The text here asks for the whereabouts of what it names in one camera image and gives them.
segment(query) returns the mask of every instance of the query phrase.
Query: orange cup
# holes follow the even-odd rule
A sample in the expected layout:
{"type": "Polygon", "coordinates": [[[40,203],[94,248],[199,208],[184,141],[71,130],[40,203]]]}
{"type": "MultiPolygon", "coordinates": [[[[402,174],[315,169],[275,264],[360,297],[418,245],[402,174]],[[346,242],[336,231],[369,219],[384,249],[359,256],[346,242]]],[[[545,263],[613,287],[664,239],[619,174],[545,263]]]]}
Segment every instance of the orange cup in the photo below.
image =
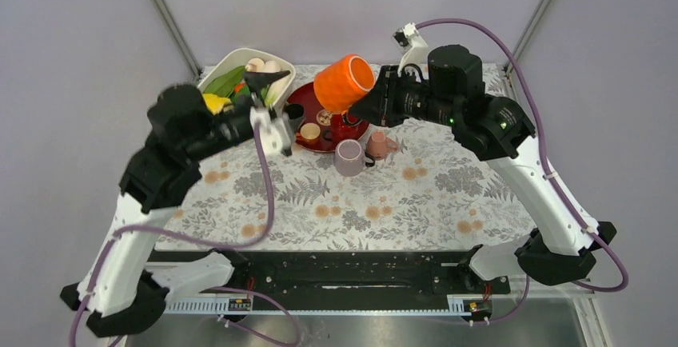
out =
{"type": "Polygon", "coordinates": [[[350,54],[318,73],[313,89],[325,110],[343,114],[363,98],[374,83],[374,73],[365,59],[350,54]]]}

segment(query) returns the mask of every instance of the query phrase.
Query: gray floor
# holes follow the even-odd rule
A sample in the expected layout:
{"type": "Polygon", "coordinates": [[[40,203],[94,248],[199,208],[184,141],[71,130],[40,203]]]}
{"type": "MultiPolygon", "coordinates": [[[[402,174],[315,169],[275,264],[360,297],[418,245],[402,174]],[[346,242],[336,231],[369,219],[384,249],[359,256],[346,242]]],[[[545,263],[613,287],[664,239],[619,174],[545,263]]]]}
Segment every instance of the gray floor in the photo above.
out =
{"type": "MultiPolygon", "coordinates": [[[[495,301],[505,313],[512,301],[495,301]]],[[[300,317],[304,347],[479,347],[585,346],[574,308],[565,299],[536,299],[511,320],[490,327],[441,325],[420,317],[300,317]]],[[[257,331],[293,340],[289,320],[280,316],[250,317],[243,321],[257,331]]],[[[269,347],[233,327],[225,329],[213,317],[165,315],[154,327],[131,338],[126,347],[269,347]]]]}

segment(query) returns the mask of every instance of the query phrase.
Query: cable clip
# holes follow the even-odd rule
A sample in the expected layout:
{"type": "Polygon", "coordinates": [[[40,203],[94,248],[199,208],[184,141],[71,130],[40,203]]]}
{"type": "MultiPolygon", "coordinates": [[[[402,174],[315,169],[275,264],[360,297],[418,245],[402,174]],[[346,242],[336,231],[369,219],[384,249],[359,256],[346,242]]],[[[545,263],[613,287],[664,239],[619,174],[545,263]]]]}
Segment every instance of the cable clip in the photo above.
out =
{"type": "Polygon", "coordinates": [[[546,180],[554,178],[554,177],[558,177],[558,172],[555,171],[555,170],[548,175],[544,175],[544,179],[546,179],[546,180]]]}

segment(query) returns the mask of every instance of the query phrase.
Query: lavender mug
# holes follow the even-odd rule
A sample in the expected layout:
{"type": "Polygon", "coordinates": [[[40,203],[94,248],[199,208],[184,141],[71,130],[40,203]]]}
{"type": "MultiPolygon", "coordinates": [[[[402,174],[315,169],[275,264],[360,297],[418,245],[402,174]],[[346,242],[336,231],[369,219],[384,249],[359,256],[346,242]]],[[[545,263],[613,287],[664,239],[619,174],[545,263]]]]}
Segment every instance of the lavender mug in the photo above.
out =
{"type": "Polygon", "coordinates": [[[339,142],[334,150],[334,168],[345,177],[355,177],[365,167],[373,167],[374,163],[374,157],[365,154],[360,142],[354,139],[339,142]]]}

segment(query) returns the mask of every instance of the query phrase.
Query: white plastic container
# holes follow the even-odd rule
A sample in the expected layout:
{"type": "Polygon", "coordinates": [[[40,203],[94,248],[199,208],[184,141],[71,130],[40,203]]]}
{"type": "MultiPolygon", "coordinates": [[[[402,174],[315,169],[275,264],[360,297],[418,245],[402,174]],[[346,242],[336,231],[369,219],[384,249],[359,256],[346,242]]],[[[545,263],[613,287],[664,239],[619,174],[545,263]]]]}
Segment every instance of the white plastic container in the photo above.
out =
{"type": "Polygon", "coordinates": [[[287,97],[292,93],[290,86],[292,85],[292,80],[294,77],[297,76],[297,71],[294,69],[294,66],[292,66],[292,63],[287,62],[285,59],[276,57],[273,54],[265,53],[260,50],[247,49],[243,47],[241,49],[231,51],[225,56],[225,58],[221,60],[221,62],[219,62],[216,67],[214,67],[212,71],[209,72],[209,74],[203,77],[203,79],[197,84],[198,89],[200,89],[201,92],[204,92],[205,88],[207,88],[207,86],[212,83],[214,79],[228,73],[238,66],[244,66],[247,64],[248,60],[252,58],[260,58],[264,62],[276,61],[278,64],[280,64],[281,70],[288,70],[290,72],[287,77],[282,79],[282,81],[285,82],[285,86],[283,87],[283,91],[280,96],[275,100],[275,102],[273,102],[273,108],[277,111],[281,111],[285,101],[287,100],[287,97]]]}

